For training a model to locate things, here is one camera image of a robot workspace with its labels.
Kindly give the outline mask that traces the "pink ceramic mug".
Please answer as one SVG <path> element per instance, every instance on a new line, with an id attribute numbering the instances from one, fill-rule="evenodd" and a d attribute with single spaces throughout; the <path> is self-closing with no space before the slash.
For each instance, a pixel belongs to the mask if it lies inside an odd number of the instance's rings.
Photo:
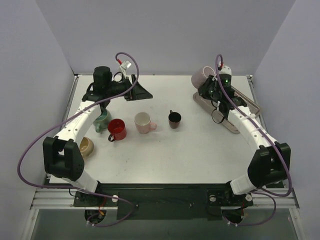
<path id="1" fill-rule="evenodd" d="M 134 123 L 140 134 L 147 134 L 157 129 L 157 124 L 151 121 L 151 117 L 146 112 L 139 112 L 134 117 Z"/>

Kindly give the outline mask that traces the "brown patterned cup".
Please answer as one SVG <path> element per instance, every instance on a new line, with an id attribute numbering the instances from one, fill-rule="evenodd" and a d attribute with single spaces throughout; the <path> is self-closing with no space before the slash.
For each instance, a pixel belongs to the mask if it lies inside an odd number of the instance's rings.
<path id="1" fill-rule="evenodd" d="M 177 129 L 180 125 L 181 120 L 182 116 L 178 112 L 173 110 L 169 111 L 168 123 L 172 129 Z"/>

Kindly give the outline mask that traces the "purple mug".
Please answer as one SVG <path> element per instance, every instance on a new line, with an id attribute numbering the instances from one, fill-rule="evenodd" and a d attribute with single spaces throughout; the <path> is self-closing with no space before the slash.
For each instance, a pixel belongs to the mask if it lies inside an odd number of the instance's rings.
<path id="1" fill-rule="evenodd" d="M 198 89 L 210 75 L 215 76 L 215 70 L 210 66 L 204 66 L 192 75 L 191 83 L 196 89 Z"/>

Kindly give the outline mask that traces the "green ceramic mug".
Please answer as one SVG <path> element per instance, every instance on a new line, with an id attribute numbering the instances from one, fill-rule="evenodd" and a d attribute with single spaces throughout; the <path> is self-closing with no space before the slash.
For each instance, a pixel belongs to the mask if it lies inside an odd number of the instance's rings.
<path id="1" fill-rule="evenodd" d="M 93 125 L 97 133 L 101 133 L 103 130 L 108 128 L 109 122 L 112 120 L 111 113 L 105 109 L 99 117 L 95 119 Z"/>

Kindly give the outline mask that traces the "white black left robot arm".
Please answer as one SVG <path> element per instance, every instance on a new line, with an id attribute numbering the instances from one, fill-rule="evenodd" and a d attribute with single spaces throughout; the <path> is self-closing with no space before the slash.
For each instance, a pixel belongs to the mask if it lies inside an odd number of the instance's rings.
<path id="1" fill-rule="evenodd" d="M 85 171 L 79 145 L 110 101 L 118 97 L 124 97 L 126 101 L 137 101 L 152 99 L 153 95 L 138 83 L 135 74 L 115 81 L 109 67 L 96 67 L 93 82 L 88 86 L 71 120 L 56 136 L 46 137 L 42 143 L 45 172 L 77 189 L 87 191 L 85 200 L 92 206 L 102 202 L 103 193 L 97 190 L 98 180 Z"/>

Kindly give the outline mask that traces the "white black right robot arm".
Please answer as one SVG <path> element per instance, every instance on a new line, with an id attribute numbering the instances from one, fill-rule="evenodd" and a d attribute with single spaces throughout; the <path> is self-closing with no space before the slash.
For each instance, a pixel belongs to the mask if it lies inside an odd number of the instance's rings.
<path id="1" fill-rule="evenodd" d="M 283 180 L 288 181 L 290 191 L 291 148 L 287 143 L 279 143 L 259 124 L 246 101 L 235 94 L 231 80 L 230 74 L 222 73 L 192 81 L 199 96 L 212 102 L 222 119 L 235 126 L 254 151 L 246 173 L 230 181 L 230 188 L 223 192 L 224 201 L 234 205 L 243 194 Z"/>

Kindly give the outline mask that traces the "beige round mug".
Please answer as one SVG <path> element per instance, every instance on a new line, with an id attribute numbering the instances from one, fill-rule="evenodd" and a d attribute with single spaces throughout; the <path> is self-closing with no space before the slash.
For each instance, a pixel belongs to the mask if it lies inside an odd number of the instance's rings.
<path id="1" fill-rule="evenodd" d="M 93 141 L 88 137 L 83 137 L 79 149 L 80 153 L 84 158 L 87 158 L 90 154 L 93 153 L 95 145 Z"/>

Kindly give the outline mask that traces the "red mug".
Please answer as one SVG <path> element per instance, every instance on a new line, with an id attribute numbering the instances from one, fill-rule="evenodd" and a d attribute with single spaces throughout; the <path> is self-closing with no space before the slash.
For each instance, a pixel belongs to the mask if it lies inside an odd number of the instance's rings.
<path id="1" fill-rule="evenodd" d="M 109 142 L 121 141 L 127 136 L 125 122 L 119 118 L 111 120 L 107 129 L 109 131 Z"/>

